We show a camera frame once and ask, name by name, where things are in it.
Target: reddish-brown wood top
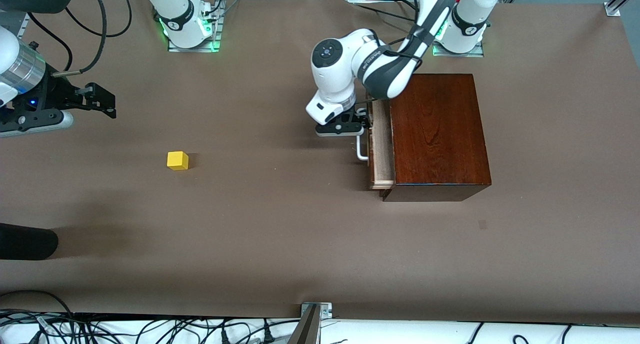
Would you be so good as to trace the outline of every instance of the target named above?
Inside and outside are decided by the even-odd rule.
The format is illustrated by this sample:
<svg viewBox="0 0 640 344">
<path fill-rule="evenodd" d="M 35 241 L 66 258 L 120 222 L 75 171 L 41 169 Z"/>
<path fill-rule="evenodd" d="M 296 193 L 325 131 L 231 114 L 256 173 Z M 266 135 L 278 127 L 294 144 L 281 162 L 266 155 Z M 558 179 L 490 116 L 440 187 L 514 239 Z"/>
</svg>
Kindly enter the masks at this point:
<svg viewBox="0 0 640 344">
<path fill-rule="evenodd" d="M 414 74 L 391 100 L 395 184 L 490 185 L 471 74 Z"/>
</svg>

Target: wooden box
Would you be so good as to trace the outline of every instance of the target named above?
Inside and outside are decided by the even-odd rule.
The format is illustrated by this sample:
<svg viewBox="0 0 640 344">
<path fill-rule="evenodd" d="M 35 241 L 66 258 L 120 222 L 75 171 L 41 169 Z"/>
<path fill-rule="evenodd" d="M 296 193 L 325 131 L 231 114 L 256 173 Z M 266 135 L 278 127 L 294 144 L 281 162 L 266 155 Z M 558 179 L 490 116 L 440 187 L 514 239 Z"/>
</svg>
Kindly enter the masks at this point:
<svg viewBox="0 0 640 344">
<path fill-rule="evenodd" d="M 491 185 L 471 74 L 414 74 L 369 105 L 371 189 L 384 201 L 463 201 Z"/>
</svg>

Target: brown table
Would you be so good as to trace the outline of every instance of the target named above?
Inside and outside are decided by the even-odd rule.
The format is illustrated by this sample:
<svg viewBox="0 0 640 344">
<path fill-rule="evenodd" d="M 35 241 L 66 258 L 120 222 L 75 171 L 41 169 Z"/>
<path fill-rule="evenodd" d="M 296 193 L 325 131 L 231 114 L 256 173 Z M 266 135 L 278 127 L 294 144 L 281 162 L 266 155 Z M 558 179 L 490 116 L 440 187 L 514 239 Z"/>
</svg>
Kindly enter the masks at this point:
<svg viewBox="0 0 640 344">
<path fill-rule="evenodd" d="M 116 32 L 124 1 L 105 2 Z M 176 54 L 132 4 L 129 32 L 71 79 L 113 91 L 118 118 L 76 111 L 70 130 L 0 143 L 0 221 L 62 228 L 58 259 L 0 262 L 2 290 L 78 312 L 276 317 L 331 301 L 343 318 L 640 321 L 640 73 L 601 6 L 500 5 L 484 59 L 426 57 L 421 73 L 474 75 L 493 185 L 385 203 L 352 138 L 315 135 L 309 55 L 407 23 L 343 0 L 243 0 L 219 53 Z M 71 8 L 99 27 L 95 0 Z M 89 63 L 98 37 L 40 17 L 72 68 Z M 64 66 L 37 27 L 24 39 Z M 165 166 L 178 150 L 194 168 Z M 2 306 L 60 310 L 15 300 Z"/>
</svg>

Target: black cylinder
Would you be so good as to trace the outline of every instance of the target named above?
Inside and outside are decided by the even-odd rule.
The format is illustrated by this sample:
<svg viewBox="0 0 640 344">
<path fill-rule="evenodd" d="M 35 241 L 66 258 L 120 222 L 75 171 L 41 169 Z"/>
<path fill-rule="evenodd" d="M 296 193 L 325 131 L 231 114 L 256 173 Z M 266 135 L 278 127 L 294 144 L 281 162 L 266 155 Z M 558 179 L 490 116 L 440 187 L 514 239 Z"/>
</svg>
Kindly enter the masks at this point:
<svg viewBox="0 0 640 344">
<path fill-rule="evenodd" d="M 57 247 L 53 230 L 0 223 L 0 260 L 45 260 Z"/>
</svg>

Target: yellow cube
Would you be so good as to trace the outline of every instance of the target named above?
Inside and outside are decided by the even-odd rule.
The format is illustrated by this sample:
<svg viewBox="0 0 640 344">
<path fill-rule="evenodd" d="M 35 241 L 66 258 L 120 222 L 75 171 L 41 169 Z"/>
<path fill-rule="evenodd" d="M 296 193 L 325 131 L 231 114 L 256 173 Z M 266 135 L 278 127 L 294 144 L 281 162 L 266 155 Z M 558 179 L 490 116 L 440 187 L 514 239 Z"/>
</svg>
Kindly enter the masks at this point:
<svg viewBox="0 0 640 344">
<path fill-rule="evenodd" d="M 189 155 L 183 151 L 170 151 L 166 156 L 166 166 L 174 171 L 189 169 Z"/>
</svg>

